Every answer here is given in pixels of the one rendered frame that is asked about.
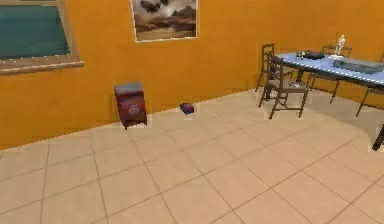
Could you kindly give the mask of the black flat dish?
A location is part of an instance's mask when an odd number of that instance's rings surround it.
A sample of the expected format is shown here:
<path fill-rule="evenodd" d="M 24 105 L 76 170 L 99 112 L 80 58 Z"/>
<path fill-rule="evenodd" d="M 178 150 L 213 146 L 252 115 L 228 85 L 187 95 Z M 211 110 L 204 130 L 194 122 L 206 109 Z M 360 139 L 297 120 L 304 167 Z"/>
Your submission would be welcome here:
<path fill-rule="evenodd" d="M 302 59 L 306 58 L 311 60 L 319 60 L 319 59 L 323 59 L 325 57 L 325 54 L 322 52 L 306 50 L 306 51 L 297 52 L 296 56 Z"/>

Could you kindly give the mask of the grey flat laptop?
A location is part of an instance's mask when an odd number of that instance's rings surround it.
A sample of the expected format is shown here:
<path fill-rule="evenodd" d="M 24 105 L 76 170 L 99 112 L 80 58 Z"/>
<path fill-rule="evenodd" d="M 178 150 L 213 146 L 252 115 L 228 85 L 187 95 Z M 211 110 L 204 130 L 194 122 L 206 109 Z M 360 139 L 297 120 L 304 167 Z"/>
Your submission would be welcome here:
<path fill-rule="evenodd" d="M 384 70 L 384 63 L 370 62 L 352 58 L 335 59 L 333 62 L 333 66 L 336 68 L 346 69 L 365 74 L 375 74 Z"/>

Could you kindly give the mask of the dark red bin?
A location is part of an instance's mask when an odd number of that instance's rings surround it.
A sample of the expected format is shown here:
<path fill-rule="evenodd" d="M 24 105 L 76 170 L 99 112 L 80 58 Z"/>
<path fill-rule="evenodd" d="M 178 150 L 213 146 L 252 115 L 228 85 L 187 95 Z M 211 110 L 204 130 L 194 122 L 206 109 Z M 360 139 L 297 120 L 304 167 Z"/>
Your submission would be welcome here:
<path fill-rule="evenodd" d="M 144 90 L 140 82 L 116 85 L 114 92 L 119 118 L 125 129 L 147 124 Z"/>

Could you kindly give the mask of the white figure statue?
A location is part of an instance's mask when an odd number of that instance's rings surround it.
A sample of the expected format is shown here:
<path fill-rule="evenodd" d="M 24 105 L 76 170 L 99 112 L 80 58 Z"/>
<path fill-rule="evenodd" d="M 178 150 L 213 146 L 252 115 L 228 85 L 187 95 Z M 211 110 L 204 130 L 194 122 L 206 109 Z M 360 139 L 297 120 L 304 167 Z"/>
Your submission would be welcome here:
<path fill-rule="evenodd" d="M 345 35 L 341 35 L 340 38 L 338 39 L 337 45 L 335 47 L 334 53 L 331 55 L 333 58 L 340 58 L 340 52 L 344 47 L 345 44 Z"/>

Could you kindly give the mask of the framed cloudy landscape picture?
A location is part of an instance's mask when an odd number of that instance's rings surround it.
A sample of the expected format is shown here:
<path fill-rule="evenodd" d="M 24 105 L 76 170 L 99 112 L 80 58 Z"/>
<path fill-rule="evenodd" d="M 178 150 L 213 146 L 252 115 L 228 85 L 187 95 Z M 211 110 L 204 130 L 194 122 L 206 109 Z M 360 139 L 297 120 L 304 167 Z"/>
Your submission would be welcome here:
<path fill-rule="evenodd" d="M 198 0 L 131 0 L 136 42 L 197 37 Z"/>

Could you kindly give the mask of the window with wooden frame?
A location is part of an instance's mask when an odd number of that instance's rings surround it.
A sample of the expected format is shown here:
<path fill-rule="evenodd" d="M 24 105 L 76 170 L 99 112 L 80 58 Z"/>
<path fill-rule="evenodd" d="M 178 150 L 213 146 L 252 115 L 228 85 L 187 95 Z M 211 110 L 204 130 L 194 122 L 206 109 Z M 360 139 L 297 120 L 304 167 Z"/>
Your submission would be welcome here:
<path fill-rule="evenodd" d="M 65 0 L 0 0 L 0 76 L 83 66 Z"/>

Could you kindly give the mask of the blue top dining table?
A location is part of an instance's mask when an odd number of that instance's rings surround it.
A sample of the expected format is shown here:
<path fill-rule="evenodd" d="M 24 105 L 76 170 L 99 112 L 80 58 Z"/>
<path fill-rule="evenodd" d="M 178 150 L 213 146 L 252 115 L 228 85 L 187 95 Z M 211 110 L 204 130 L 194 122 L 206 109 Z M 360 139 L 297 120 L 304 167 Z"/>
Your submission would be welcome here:
<path fill-rule="evenodd" d="M 296 68 L 300 73 L 310 72 L 316 74 L 326 74 L 335 76 L 341 81 L 349 81 L 360 84 L 368 88 L 369 93 L 384 93 L 384 70 L 375 74 L 365 74 L 354 72 L 346 69 L 336 68 L 333 66 L 335 59 L 331 55 L 325 54 L 323 59 L 311 60 L 302 59 L 296 56 L 296 53 L 278 54 L 277 57 L 283 59 L 283 64 L 287 67 Z"/>

